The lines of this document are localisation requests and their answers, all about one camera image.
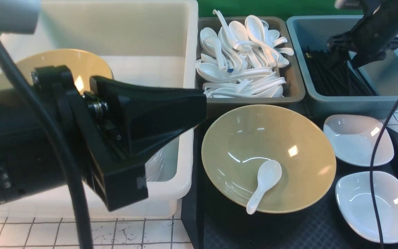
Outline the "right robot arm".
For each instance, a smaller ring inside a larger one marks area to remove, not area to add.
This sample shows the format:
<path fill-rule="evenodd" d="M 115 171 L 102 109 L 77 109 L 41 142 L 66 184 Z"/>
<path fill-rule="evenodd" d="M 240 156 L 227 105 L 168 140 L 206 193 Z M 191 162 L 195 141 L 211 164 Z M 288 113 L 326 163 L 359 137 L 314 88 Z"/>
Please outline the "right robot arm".
<path fill-rule="evenodd" d="M 360 5 L 363 17 L 352 29 L 328 39 L 333 65 L 349 61 L 358 69 L 398 49 L 398 0 L 362 0 Z"/>

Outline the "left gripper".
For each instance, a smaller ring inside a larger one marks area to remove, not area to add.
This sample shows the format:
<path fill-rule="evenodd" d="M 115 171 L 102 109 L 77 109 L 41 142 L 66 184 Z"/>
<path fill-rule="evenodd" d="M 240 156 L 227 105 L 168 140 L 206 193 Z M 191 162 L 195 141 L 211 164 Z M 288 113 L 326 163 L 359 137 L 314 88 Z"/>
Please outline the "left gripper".
<path fill-rule="evenodd" d="M 108 211 L 148 198 L 148 156 L 127 155 L 117 128 L 108 120 L 109 103 L 80 95 L 66 66 L 33 70 L 31 87 L 65 134 L 78 169 Z M 0 90 L 0 205 L 67 183 L 59 157 L 31 108 L 14 89 Z"/>

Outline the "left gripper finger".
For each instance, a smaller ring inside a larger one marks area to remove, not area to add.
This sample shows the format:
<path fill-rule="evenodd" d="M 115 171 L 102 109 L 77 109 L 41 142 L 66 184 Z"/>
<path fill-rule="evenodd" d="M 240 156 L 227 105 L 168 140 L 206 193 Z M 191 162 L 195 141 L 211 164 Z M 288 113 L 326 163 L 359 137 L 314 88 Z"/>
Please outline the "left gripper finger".
<path fill-rule="evenodd" d="M 104 104 L 101 131 L 126 157 L 148 160 L 165 145 L 207 118 L 202 90 L 150 87 L 101 76 L 90 89 Z"/>

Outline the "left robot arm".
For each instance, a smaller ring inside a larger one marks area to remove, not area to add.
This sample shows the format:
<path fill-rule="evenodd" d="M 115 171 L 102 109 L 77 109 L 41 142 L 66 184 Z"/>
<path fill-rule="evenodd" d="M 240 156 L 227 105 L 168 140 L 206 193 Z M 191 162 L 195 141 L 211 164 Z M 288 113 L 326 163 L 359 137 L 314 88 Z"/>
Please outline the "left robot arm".
<path fill-rule="evenodd" d="M 38 0 L 0 0 L 0 32 L 33 34 Z M 145 163 L 202 123 L 201 90 L 138 86 L 89 73 L 80 94 L 68 66 L 35 66 L 27 76 L 0 41 L 0 205 L 66 184 L 76 213 L 83 182 L 108 211 L 148 198 Z"/>

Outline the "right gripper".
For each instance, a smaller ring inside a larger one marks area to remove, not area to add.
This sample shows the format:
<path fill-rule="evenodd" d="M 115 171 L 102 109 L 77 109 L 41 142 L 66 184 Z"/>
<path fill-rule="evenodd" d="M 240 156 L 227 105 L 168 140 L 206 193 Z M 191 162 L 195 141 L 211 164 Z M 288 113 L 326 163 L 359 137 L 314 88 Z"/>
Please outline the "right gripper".
<path fill-rule="evenodd" d="M 386 52 L 398 49 L 398 3 L 342 3 L 336 8 L 357 8 L 363 17 L 351 28 L 328 39 L 327 67 L 350 60 L 352 69 L 386 59 Z"/>

